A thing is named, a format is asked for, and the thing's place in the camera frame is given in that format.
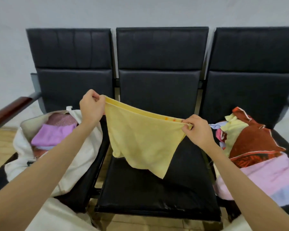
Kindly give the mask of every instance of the pink cloth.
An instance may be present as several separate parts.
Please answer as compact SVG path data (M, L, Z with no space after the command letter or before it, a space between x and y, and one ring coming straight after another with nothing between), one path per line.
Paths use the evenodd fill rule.
M217 139L218 139L220 142L224 142L224 140L222 140L222 130L221 130L221 129L217 129L217 130L216 130L215 136L217 137Z
M72 133L76 124L69 126L51 126L43 124L39 132L31 141L33 146L56 146L58 143Z
M286 154L240 170L269 196L289 186L289 158ZM221 176L216 179L214 190L220 198L233 200Z
M77 121L70 114L53 113L48 118L46 124L52 126L69 126L77 124Z

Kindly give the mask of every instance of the person's left arm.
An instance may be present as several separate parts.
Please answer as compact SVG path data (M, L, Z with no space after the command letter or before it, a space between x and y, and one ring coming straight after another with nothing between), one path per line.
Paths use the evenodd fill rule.
M105 97L89 90L80 101L80 109L82 123L0 190L0 230L23 231L27 228L100 121Z

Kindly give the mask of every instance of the forearm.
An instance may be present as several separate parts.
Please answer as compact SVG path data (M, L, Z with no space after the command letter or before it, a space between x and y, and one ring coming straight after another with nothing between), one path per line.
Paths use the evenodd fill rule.
M0 190L0 230L27 228L92 129L80 124L60 144Z
M289 230L289 215L236 167L219 146L214 145L206 152L252 230Z

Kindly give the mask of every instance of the person's right arm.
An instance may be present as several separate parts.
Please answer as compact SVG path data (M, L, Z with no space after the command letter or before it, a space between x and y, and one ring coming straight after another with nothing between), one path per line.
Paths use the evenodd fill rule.
M223 154L222 149L213 139L208 122L193 115L183 123L193 125L191 130L185 125L182 128L183 132L214 161L230 194L252 230L289 231L289 215Z

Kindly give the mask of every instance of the hand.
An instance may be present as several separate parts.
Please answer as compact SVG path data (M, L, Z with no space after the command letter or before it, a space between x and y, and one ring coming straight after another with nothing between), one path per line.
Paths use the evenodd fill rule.
M90 89L79 102L82 123L90 128L94 128L105 112L105 96L99 95Z
M182 123L192 124L193 127L189 130L188 125L182 127L182 131L186 136L198 147L204 150L206 153L210 147L215 147L217 144L213 139L213 133L208 122L202 119L200 116L192 115L188 119L182 121Z

